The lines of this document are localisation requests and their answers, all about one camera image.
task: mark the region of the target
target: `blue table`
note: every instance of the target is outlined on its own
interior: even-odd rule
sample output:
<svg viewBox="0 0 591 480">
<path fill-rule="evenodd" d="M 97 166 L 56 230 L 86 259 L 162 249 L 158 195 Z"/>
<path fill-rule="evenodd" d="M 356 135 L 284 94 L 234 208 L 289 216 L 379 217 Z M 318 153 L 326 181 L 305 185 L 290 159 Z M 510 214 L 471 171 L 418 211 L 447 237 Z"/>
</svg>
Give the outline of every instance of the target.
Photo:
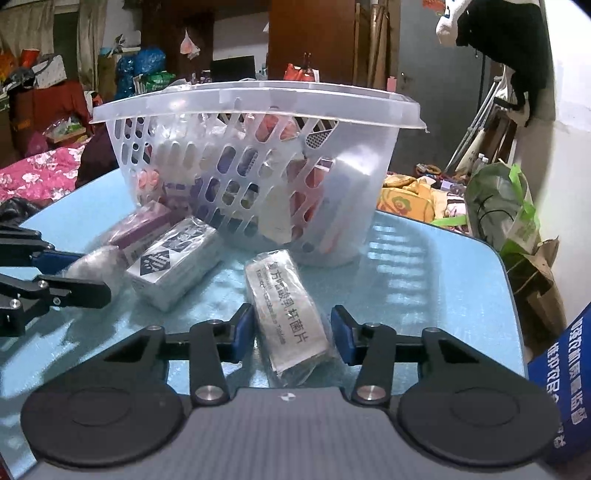
<svg viewBox="0 0 591 480">
<path fill-rule="evenodd" d="M 132 212 L 118 171 L 87 185 L 28 220 L 56 248 L 86 251 L 92 239 Z M 224 261 L 168 314 L 125 290 L 99 312 L 54 310 L 18 339 L 0 339 L 0 452 L 18 478 L 34 463 L 19 423 L 27 395 L 52 377 L 148 325 L 168 333 L 188 331 L 197 322 L 229 319 L 245 301 L 243 268 L 252 257 L 229 249 Z M 32 268 L 2 268 L 32 278 Z M 376 213 L 363 254 L 333 269 L 304 267 L 302 278 L 325 313 L 343 304 L 361 322 L 382 322 L 404 335 L 438 326 L 525 375 L 521 332 L 505 271 L 487 245 L 423 223 Z M 231 389 L 267 386 L 258 349 L 237 365 L 224 366 Z M 308 386 L 352 388 L 357 368 L 340 363 L 317 368 Z M 189 392 L 187 362 L 172 362 L 169 383 Z M 397 365 L 394 393 L 417 380 L 416 366 Z"/>
</svg>

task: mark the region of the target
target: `green plastic bag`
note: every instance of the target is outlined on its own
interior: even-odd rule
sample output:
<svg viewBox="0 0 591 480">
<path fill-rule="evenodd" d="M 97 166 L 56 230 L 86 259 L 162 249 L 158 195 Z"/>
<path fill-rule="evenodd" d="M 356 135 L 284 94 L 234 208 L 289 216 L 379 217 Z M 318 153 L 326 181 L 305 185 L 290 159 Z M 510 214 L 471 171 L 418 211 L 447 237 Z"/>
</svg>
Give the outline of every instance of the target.
<svg viewBox="0 0 591 480">
<path fill-rule="evenodd" d="M 532 254 L 539 242 L 540 223 L 530 188 L 519 165 L 498 162 L 480 169 L 464 195 L 468 228 L 505 257 Z"/>
</svg>

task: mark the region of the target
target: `white box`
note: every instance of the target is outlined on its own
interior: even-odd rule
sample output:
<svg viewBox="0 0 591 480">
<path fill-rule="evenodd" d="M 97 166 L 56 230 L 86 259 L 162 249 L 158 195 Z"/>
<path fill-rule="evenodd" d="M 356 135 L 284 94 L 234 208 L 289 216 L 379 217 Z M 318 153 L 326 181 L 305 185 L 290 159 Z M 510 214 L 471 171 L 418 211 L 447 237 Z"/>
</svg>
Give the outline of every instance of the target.
<svg viewBox="0 0 591 480">
<path fill-rule="evenodd" d="M 166 312 L 218 264 L 222 247 L 214 228 L 189 217 L 149 247 L 127 274 L 139 295 Z"/>
<path fill-rule="evenodd" d="M 64 60 L 61 55 L 56 55 L 49 60 L 33 65 L 33 72 L 35 73 L 35 82 L 33 84 L 35 88 L 53 87 L 67 79 Z"/>
</svg>

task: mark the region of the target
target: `pink floral bedding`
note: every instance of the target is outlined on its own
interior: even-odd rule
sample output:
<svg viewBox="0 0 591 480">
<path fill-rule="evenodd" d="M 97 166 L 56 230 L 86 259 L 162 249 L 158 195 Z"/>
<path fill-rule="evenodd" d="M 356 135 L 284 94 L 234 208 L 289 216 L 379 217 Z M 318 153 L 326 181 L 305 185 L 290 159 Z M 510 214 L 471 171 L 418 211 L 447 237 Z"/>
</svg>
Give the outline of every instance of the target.
<svg viewBox="0 0 591 480">
<path fill-rule="evenodd" d="M 12 197 L 55 202 L 73 192 L 84 147 L 60 147 L 3 168 L 0 203 Z"/>
</svg>

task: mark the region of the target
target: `translucent white plastic basket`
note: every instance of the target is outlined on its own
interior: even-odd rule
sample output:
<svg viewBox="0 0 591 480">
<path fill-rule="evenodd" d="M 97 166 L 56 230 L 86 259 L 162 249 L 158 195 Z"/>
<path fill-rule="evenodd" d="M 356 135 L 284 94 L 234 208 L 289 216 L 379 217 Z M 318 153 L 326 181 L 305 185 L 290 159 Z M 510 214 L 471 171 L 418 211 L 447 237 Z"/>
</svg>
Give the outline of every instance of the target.
<svg viewBox="0 0 591 480">
<path fill-rule="evenodd" d="M 358 253 L 398 130 L 426 127 L 402 95 L 312 82 L 171 86 L 100 106 L 93 121 L 106 122 L 134 196 L 315 265 Z M 146 175 L 153 192 L 138 190 Z"/>
</svg>

